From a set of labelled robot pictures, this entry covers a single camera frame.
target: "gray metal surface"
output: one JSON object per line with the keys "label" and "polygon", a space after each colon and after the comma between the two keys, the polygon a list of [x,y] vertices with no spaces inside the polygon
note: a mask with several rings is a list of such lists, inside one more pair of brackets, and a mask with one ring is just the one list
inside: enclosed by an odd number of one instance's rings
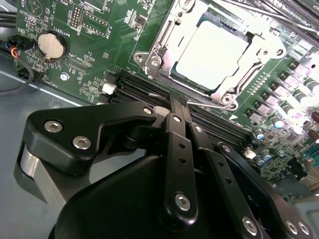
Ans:
{"label": "gray metal surface", "polygon": [[[13,62],[0,57],[0,90],[17,87],[20,82]],[[74,106],[46,92],[28,87],[16,95],[0,97],[0,238],[46,239],[56,222],[53,211],[42,201],[22,190],[13,176],[26,118],[42,109]],[[114,157],[92,167],[90,181],[95,182],[141,156]]]}

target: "black cable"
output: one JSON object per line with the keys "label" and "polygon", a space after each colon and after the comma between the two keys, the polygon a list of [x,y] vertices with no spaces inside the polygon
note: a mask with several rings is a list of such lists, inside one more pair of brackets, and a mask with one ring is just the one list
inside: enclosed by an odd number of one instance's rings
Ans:
{"label": "black cable", "polygon": [[[0,49],[0,53],[4,54],[5,56],[8,56],[11,54],[6,52],[5,50]],[[28,85],[30,85],[30,83],[32,83],[32,81],[34,80],[34,71],[31,69],[31,67],[28,65],[27,62],[25,62],[24,60],[22,60],[21,58],[16,58],[16,60],[23,66],[25,67],[25,69],[29,72],[29,78],[26,80],[26,82],[24,82],[21,86],[10,89],[10,90],[5,90],[5,91],[0,91],[0,96],[6,96],[6,95],[10,95],[10,94],[15,94],[18,93],[20,91],[22,91],[24,88],[26,88]]]}
{"label": "black cable", "polygon": [[16,21],[12,19],[8,19],[8,20],[0,19],[0,27],[15,28]]}
{"label": "black cable", "polygon": [[16,19],[16,12],[0,11],[0,18]]}

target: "black metal bracket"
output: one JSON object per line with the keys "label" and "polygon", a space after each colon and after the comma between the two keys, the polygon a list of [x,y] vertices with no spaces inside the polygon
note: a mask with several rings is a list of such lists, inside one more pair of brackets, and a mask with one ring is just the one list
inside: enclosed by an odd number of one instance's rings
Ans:
{"label": "black metal bracket", "polygon": [[[141,102],[35,112],[26,123],[17,170],[21,169],[29,182],[32,178],[42,193],[37,197],[47,202],[52,201],[52,195],[45,192],[42,185],[45,180],[41,177],[58,179],[53,181],[53,188],[63,187],[59,184],[63,178],[73,178],[66,180],[70,182],[67,191],[72,192],[63,197],[68,204],[72,195],[87,186],[87,172],[98,157],[102,155],[105,159],[144,148],[147,150],[145,159],[162,159],[164,174],[159,179],[162,199],[157,213],[170,231],[178,233],[201,223],[194,175],[196,165],[209,180],[212,187],[209,190],[216,191],[216,197],[222,199],[222,208],[226,209],[223,213],[231,225],[229,229],[237,237],[314,237],[296,210],[232,147],[224,143],[213,147],[205,131],[192,123],[184,97],[170,95],[164,106],[167,108],[164,113]],[[42,163],[33,165],[30,173],[29,161]],[[94,188],[94,184],[88,186],[85,192],[93,192]]]}

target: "green circuit board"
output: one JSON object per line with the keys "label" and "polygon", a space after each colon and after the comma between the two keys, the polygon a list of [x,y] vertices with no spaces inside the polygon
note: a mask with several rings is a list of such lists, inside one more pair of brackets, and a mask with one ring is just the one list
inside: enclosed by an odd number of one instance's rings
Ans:
{"label": "green circuit board", "polygon": [[[20,57],[34,70],[44,73],[43,82],[92,104],[99,103],[99,88],[106,71],[117,73],[124,69],[168,91],[175,91],[149,79],[132,58],[137,51],[149,51],[171,5],[172,0],[22,0],[17,11],[18,33],[36,40],[42,32],[54,30],[64,36],[69,50],[66,57],[50,64],[36,48],[20,52]],[[287,161],[302,156],[312,144],[305,131],[290,138],[293,127],[290,121],[284,128],[274,128],[269,119],[277,113],[276,109],[258,124],[246,114],[269,86],[289,70],[293,61],[309,61],[309,53],[318,52],[283,26],[278,29],[287,55],[270,60],[262,68],[237,98],[239,108],[236,111],[209,109],[239,127],[252,132],[262,128],[271,135],[263,141],[273,156],[262,168],[262,176],[266,179],[278,179]],[[70,76],[69,80],[61,80],[63,72]],[[280,157],[278,151],[283,148],[285,156]]]}
{"label": "green circuit board", "polygon": [[[138,71],[136,51],[148,51],[170,7],[171,0],[23,0],[17,18],[18,33],[37,39],[54,30],[68,42],[64,59],[47,64],[37,49],[26,58],[47,84],[85,101],[98,102],[98,86],[106,70]],[[143,24],[136,24],[140,19]],[[70,80],[61,81],[61,72]]]}

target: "screw hole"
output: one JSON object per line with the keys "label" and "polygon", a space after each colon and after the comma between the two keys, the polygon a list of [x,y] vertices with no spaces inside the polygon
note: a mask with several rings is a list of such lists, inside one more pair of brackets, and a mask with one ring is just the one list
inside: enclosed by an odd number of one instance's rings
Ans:
{"label": "screw hole", "polygon": [[225,177],[225,180],[227,183],[232,184],[233,182],[230,180],[230,178]]}
{"label": "screw hole", "polygon": [[137,55],[137,56],[136,56],[136,60],[137,60],[138,62],[142,62],[142,61],[143,61],[143,57],[142,57],[141,55]]}
{"label": "screw hole", "polygon": [[183,163],[183,164],[185,164],[185,163],[186,163],[186,160],[185,160],[185,159],[183,159],[182,157],[180,157],[180,158],[179,158],[179,161],[180,161],[181,163]]}

